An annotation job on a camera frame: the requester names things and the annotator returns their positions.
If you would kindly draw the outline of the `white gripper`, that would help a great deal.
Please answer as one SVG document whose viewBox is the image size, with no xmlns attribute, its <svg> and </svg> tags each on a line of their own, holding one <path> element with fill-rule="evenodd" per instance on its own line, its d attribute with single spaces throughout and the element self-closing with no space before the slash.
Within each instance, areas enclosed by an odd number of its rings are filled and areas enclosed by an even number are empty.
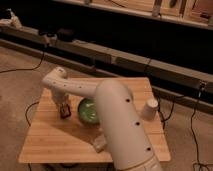
<svg viewBox="0 0 213 171">
<path fill-rule="evenodd" d="M 52 95 L 52 100 L 56 105 L 59 105 L 59 112 L 60 115 L 65 115 L 66 114 L 66 110 L 65 110 L 65 106 L 63 103 L 67 103 L 69 100 L 69 95 L 67 93 L 61 92 L 61 91 L 56 91 L 56 90 L 52 90 L 51 91 L 51 95 Z"/>
</svg>

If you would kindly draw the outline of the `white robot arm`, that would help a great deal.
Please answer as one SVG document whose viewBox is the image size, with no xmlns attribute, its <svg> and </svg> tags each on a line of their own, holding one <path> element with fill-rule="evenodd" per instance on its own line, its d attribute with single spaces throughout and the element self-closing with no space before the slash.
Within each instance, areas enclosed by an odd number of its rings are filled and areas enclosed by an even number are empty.
<svg viewBox="0 0 213 171">
<path fill-rule="evenodd" d="M 54 101 L 64 94 L 92 99 L 117 171 L 163 171 L 134 105 L 132 91 L 121 81 L 100 82 L 66 78 L 56 67 L 42 80 L 54 92 Z"/>
</svg>

